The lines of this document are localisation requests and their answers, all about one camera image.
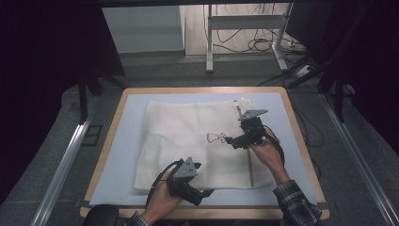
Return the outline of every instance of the shirt sleeve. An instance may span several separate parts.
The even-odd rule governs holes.
[[[122,226],[149,226],[136,211],[131,218],[123,222]]]
[[[321,209],[308,201],[294,180],[279,185],[273,192],[288,221],[286,225],[315,225],[322,215]]]

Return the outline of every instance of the human hand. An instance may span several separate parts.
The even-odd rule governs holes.
[[[278,143],[279,139],[274,135],[274,133],[269,129],[265,128],[266,133],[274,138]],[[262,144],[250,144],[248,145],[250,149],[256,154],[256,156],[263,162],[273,174],[277,185],[285,183],[290,180],[287,170],[285,169],[283,163],[281,162],[281,156],[277,150],[275,144],[270,139],[266,139]]]
[[[170,172],[166,172],[161,181],[155,188],[155,191],[147,205],[147,208],[141,214],[141,217],[149,224],[153,225],[157,220],[166,217],[173,212],[174,209],[182,201],[180,197],[174,197],[169,194],[168,185],[165,181]]]

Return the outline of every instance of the folded towel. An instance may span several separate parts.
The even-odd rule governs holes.
[[[236,102],[242,113],[250,100]],[[243,134],[233,100],[215,103],[149,102],[143,123],[143,146],[137,163],[135,188],[149,190],[170,163],[191,156],[202,165],[190,185],[196,189],[270,186],[270,170],[252,151],[234,149],[217,136]]]

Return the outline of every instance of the metal stand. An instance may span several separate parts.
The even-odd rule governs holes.
[[[236,30],[236,29],[278,29],[279,34],[276,42],[272,43],[272,49],[282,71],[288,71],[284,57],[279,50],[282,36],[288,22],[292,3],[282,15],[244,15],[244,16],[212,16],[212,5],[208,5],[208,44],[206,52],[206,72],[214,71],[214,54],[212,44],[213,30]]]

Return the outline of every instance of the wall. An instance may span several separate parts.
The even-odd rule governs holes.
[[[103,8],[103,13],[118,53],[184,49],[178,6]]]

